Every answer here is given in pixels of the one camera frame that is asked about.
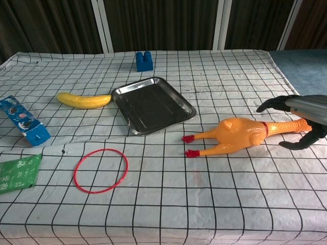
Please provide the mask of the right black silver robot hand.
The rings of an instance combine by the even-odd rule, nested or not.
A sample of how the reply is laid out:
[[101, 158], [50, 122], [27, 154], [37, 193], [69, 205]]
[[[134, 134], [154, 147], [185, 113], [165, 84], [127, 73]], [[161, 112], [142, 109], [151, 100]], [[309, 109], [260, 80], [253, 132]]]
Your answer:
[[268, 108], [292, 112], [312, 127], [299, 142], [282, 141], [279, 143], [282, 147], [303, 150], [326, 137], [326, 95], [280, 95], [264, 101], [256, 111], [260, 113]]

